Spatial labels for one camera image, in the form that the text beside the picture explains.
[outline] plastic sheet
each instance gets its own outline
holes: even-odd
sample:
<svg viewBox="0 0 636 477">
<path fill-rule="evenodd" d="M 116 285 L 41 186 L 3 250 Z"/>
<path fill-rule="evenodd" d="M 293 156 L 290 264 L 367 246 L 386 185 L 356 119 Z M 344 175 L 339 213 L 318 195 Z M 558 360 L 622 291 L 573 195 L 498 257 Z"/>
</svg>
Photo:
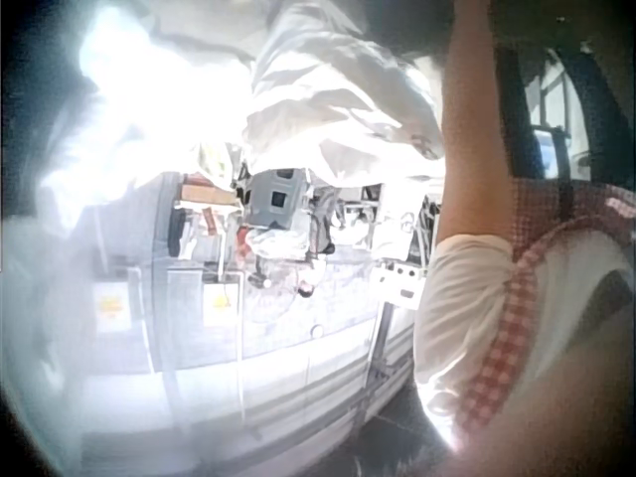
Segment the plastic sheet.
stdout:
<svg viewBox="0 0 636 477">
<path fill-rule="evenodd" d="M 330 1 L 283 4 L 256 60 L 250 172 L 308 168 L 336 187 L 434 177 L 444 150 L 426 78 L 342 15 Z"/>
</svg>

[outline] sticker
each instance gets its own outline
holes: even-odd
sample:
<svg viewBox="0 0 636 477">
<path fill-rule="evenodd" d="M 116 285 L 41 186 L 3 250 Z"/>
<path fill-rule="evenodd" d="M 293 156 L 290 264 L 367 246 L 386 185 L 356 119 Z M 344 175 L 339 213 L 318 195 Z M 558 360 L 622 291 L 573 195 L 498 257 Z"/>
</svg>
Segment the sticker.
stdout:
<svg viewBox="0 0 636 477">
<path fill-rule="evenodd" d="M 206 328 L 234 323 L 239 318 L 239 285 L 213 283 L 203 287 L 203 325 Z"/>
<path fill-rule="evenodd" d="M 92 288 L 97 333 L 118 333 L 132 328 L 128 282 L 96 283 Z"/>
</svg>

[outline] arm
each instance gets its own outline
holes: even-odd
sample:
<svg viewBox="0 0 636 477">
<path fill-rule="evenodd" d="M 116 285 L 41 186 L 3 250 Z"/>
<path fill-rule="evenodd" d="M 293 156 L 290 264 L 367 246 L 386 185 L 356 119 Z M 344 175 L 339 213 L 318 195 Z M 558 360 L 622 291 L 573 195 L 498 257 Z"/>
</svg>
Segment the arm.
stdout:
<svg viewBox="0 0 636 477">
<path fill-rule="evenodd" d="M 435 476 L 623 475 L 613 471 L 634 444 L 633 311 L 572 348 Z"/>
<path fill-rule="evenodd" d="M 501 135 L 487 0 L 456 0 L 443 84 L 446 183 L 437 242 L 510 237 L 512 188 Z"/>
</svg>

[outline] white cloth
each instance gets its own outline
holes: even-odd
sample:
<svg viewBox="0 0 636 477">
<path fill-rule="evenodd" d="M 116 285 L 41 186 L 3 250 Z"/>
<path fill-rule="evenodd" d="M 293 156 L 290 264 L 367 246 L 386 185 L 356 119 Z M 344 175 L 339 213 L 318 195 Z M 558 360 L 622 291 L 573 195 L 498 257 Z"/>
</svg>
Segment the white cloth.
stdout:
<svg viewBox="0 0 636 477">
<path fill-rule="evenodd" d="M 512 267 L 510 244 L 490 236 L 448 238 L 429 265 L 415 321 L 415 381 L 424 412 L 451 446 L 460 397 L 497 331 Z M 577 233 L 548 250 L 536 270 L 535 345 L 509 402 L 563 354 L 593 291 L 613 271 L 633 282 L 619 246 L 599 232 Z"/>
<path fill-rule="evenodd" d="M 330 0 L 283 3 L 256 60 L 249 172 L 307 168 L 338 188 L 443 177 L 426 77 L 355 38 L 348 14 Z"/>
</svg>

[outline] white plastic bag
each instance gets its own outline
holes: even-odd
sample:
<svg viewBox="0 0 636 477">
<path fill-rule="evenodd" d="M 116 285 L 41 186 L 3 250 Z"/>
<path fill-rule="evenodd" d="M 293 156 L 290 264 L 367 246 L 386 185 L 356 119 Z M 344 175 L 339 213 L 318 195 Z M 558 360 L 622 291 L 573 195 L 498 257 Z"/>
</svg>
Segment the white plastic bag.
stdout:
<svg viewBox="0 0 636 477">
<path fill-rule="evenodd" d="M 303 260 L 309 248 L 310 221 L 307 213 L 298 210 L 289 231 L 253 229 L 245 236 L 245 243 L 263 258 Z"/>
<path fill-rule="evenodd" d="M 339 30 L 329 5 L 282 7 L 256 61 L 249 171 L 308 168 L 335 187 L 432 177 L 444 151 L 426 78 Z"/>
<path fill-rule="evenodd" d="M 86 207 L 120 199 L 163 172 L 202 172 L 202 144 L 223 151 L 227 142 L 240 141 L 250 70 L 232 54 L 206 58 L 194 66 L 153 44 L 126 10 L 106 3 L 95 11 L 79 65 L 98 92 L 67 114 L 59 128 L 65 135 L 52 141 L 37 191 L 49 232 L 68 235 Z M 220 186 L 228 187 L 231 165 L 221 159 Z"/>
</svg>

